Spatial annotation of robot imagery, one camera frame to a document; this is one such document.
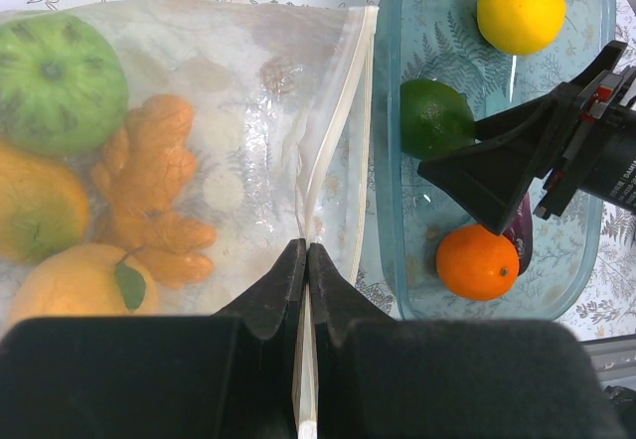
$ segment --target lime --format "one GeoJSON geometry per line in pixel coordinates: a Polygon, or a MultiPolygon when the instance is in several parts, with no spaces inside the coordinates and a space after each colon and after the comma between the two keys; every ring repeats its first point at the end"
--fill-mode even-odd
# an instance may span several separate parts
{"type": "Polygon", "coordinates": [[[475,142],[473,113],[464,97],[432,79],[399,88],[401,151],[417,159],[449,153],[475,142]]]}
{"type": "Polygon", "coordinates": [[[510,55],[530,55],[551,44],[565,22],[565,0],[477,0],[484,38],[510,55]]]}

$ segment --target ginger root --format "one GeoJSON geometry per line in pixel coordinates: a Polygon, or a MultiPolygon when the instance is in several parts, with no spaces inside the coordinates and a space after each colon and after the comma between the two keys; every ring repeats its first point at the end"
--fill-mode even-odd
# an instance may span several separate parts
{"type": "Polygon", "coordinates": [[[143,262],[160,283],[181,288],[205,280],[214,263],[196,250],[215,242],[213,227],[172,211],[197,171],[184,146],[194,111],[185,99],[154,96],[129,112],[102,148],[91,177],[109,204],[97,221],[96,240],[143,262]]]}

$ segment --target clear plastic tub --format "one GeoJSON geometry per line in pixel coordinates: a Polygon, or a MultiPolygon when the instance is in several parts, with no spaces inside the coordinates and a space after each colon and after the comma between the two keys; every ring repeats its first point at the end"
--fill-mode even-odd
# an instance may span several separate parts
{"type": "MultiPolygon", "coordinates": [[[[476,119],[570,80],[611,40],[615,0],[566,0],[567,19],[548,48],[511,57],[490,47],[476,24],[477,0],[382,0],[374,72],[374,161],[383,273],[401,315],[412,318],[516,317],[553,320],[576,300],[594,265],[602,202],[578,193],[561,218],[534,218],[534,257],[512,290],[471,302],[446,290],[434,252],[450,231],[473,222],[416,173],[399,149],[399,86],[432,78],[464,94],[476,119]]],[[[542,193],[531,186],[533,205],[542,193]]]]}

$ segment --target green leaf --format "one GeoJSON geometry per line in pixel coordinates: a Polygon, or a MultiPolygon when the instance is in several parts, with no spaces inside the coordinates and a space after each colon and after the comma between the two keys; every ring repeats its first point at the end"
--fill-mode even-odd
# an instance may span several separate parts
{"type": "Polygon", "coordinates": [[[141,306],[143,298],[146,296],[146,281],[141,273],[126,265],[128,255],[124,255],[115,265],[115,282],[119,287],[123,303],[132,313],[141,306]]]}

